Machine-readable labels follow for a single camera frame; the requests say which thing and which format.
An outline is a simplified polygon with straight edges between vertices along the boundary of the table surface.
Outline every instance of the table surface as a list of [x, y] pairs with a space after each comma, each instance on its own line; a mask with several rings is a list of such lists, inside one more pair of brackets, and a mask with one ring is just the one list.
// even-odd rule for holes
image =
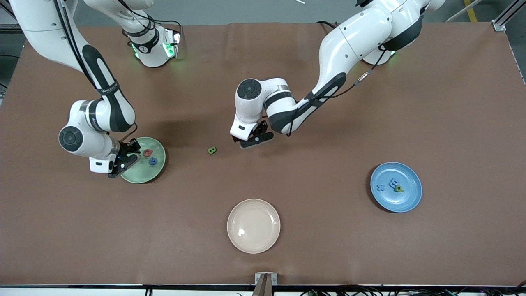
[[[187, 57], [146, 68], [120, 28], [81, 28], [160, 140], [162, 175], [130, 184], [91, 173], [57, 136], [80, 72], [22, 52], [0, 109], [0, 283], [517, 284], [526, 273], [526, 100], [503, 32], [424, 24], [418, 40], [290, 138], [240, 150], [229, 135], [248, 77], [285, 78], [296, 98], [318, 78], [314, 24], [185, 28]], [[370, 66], [359, 63], [346, 85]], [[209, 155], [209, 147], [217, 153]], [[374, 203], [372, 170], [397, 161], [423, 184], [413, 211]], [[226, 221], [270, 202], [276, 244], [245, 254]]]

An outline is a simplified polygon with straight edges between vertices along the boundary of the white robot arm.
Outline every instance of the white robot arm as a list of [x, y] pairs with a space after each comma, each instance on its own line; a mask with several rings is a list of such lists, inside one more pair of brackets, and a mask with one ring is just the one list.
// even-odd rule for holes
[[89, 157], [92, 172], [114, 178], [138, 161], [135, 140], [122, 143], [107, 131], [126, 132], [135, 111], [97, 49], [78, 31], [61, 0], [12, 0], [11, 6], [27, 40], [43, 57], [83, 72], [101, 96], [76, 101], [59, 134], [62, 148]]
[[266, 122], [261, 121], [263, 109], [274, 131], [290, 135], [343, 86], [347, 73], [358, 61], [380, 56], [379, 63], [385, 51], [397, 51], [411, 44], [420, 34], [421, 14], [438, 9], [444, 1], [358, 0], [363, 10], [321, 42], [318, 83], [302, 100], [294, 99], [282, 78], [265, 81], [250, 78], [239, 84], [236, 115], [230, 129], [234, 141], [245, 149], [273, 138], [271, 132], [266, 132]]
[[152, 21], [142, 9], [154, 0], [84, 0], [116, 21], [131, 40], [135, 55], [148, 67], [159, 67], [177, 56], [180, 32], [166, 29]]

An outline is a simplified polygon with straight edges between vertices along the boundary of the gray floor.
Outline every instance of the gray floor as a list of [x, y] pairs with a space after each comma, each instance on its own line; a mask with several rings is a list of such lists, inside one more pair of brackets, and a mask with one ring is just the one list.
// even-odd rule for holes
[[[157, 19], [175, 19], [183, 25], [221, 25], [229, 23], [314, 23], [319, 20], [342, 22], [359, 11], [355, 0], [157, 0], [148, 14]], [[479, 22], [488, 22], [502, 12], [510, 0], [483, 0], [475, 8]], [[425, 22], [444, 22], [464, 8], [463, 0], [446, 0], [436, 12], [426, 13]], [[518, 12], [507, 25], [507, 35], [518, 64], [526, 70], [526, 9]], [[0, 9], [0, 23], [8, 23]], [[78, 26], [116, 26], [104, 14], [79, 1], [75, 13]], [[456, 22], [469, 22], [467, 14]], [[24, 44], [23, 35], [0, 34], [0, 55], [18, 56]], [[0, 83], [8, 85], [17, 59], [0, 56]]]

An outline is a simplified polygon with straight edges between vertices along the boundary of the green object on table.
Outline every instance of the green object on table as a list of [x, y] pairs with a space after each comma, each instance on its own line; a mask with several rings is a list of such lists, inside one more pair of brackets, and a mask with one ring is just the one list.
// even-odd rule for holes
[[[132, 167], [126, 170], [121, 177], [124, 180], [140, 184], [153, 180], [162, 170], [166, 162], [166, 152], [163, 145], [156, 139], [151, 137], [140, 137], [137, 138], [137, 142], [140, 145], [141, 158]], [[157, 158], [157, 163], [151, 165], [149, 159], [143, 156], [143, 152], [146, 149], [152, 150]]]

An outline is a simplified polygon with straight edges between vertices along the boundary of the white plate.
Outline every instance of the white plate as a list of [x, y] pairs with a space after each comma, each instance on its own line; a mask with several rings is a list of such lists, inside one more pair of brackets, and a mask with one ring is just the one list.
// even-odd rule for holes
[[242, 201], [228, 216], [228, 237], [245, 253], [257, 254], [270, 249], [278, 240], [280, 229], [278, 212], [264, 200]]

